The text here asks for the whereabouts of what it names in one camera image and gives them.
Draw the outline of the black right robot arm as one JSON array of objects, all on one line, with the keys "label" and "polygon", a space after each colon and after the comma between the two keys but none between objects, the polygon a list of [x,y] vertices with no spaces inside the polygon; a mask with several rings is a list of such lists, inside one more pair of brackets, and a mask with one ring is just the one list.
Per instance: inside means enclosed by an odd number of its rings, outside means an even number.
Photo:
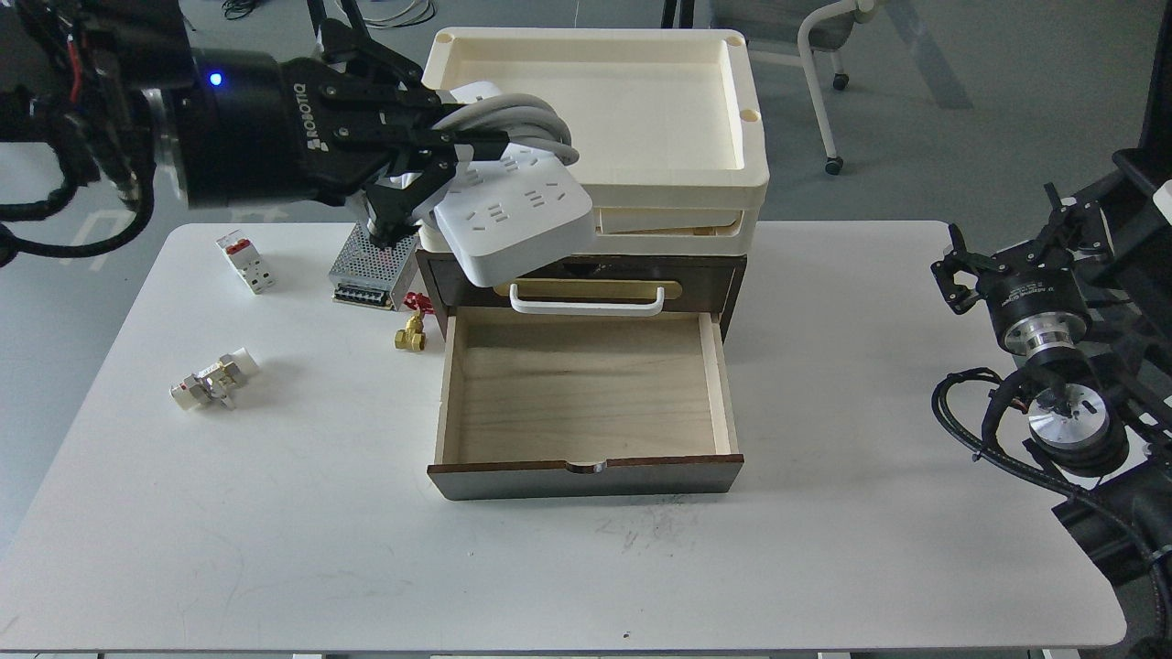
[{"label": "black right robot arm", "polygon": [[984,303],[1000,349],[1018,359],[1000,375],[946,375],[931,409],[952,439],[1021,481],[1059,495],[1059,524],[1119,585],[1146,578],[1154,632],[1130,658],[1168,657],[1168,15],[1137,147],[1079,192],[1045,184],[1051,212],[1030,242],[996,254],[950,245],[932,264],[942,299],[963,314]]}]

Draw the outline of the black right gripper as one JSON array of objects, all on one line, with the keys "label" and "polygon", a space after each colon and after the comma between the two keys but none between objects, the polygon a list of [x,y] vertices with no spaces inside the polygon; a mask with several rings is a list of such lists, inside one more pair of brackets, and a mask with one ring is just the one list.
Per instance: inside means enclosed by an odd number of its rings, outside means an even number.
[{"label": "black right gripper", "polygon": [[[1040,247],[1018,243],[993,258],[970,252],[960,226],[949,222],[950,245],[932,264],[932,276],[950,312],[962,315],[984,299],[999,346],[1014,355],[1074,347],[1086,334],[1090,312],[1071,266],[1086,258],[1097,265],[1112,260],[1101,209],[1110,186],[1097,182],[1062,197],[1054,183],[1045,183],[1051,213]],[[959,284],[961,272],[975,276],[976,287]]]}]

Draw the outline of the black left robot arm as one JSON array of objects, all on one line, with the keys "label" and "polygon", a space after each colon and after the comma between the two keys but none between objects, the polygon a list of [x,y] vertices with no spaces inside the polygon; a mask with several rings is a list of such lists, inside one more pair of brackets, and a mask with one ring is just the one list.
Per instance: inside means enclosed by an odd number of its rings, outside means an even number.
[{"label": "black left robot arm", "polygon": [[[4,142],[50,147],[62,181],[43,201],[4,204],[4,264],[18,254],[109,254],[151,220],[154,179],[170,167],[193,209],[364,201],[381,249],[413,235],[459,163],[495,161],[509,135],[458,129],[458,104],[421,67],[373,40],[353,1],[345,20],[307,5],[314,56],[195,49],[176,1],[16,1],[18,32],[38,43],[38,79],[4,90]],[[47,220],[77,190],[113,183],[132,213],[101,242],[41,243],[13,222]]]}]

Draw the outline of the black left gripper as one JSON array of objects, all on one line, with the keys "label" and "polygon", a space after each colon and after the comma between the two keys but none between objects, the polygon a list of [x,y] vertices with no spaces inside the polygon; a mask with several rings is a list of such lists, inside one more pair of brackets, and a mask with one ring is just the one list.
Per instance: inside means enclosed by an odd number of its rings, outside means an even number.
[{"label": "black left gripper", "polygon": [[364,183],[367,233],[373,246],[388,249],[418,232],[413,217],[428,201],[443,199],[458,163],[498,161],[509,135],[363,128],[345,147],[336,133],[354,117],[343,110],[451,115],[458,104],[450,93],[425,87],[411,59],[338,18],[325,18],[316,39],[326,64],[279,62],[263,50],[195,50],[191,86],[146,91],[157,162],[193,209],[340,205],[367,179],[367,156],[359,150],[376,152],[386,176],[414,176],[397,188]]}]

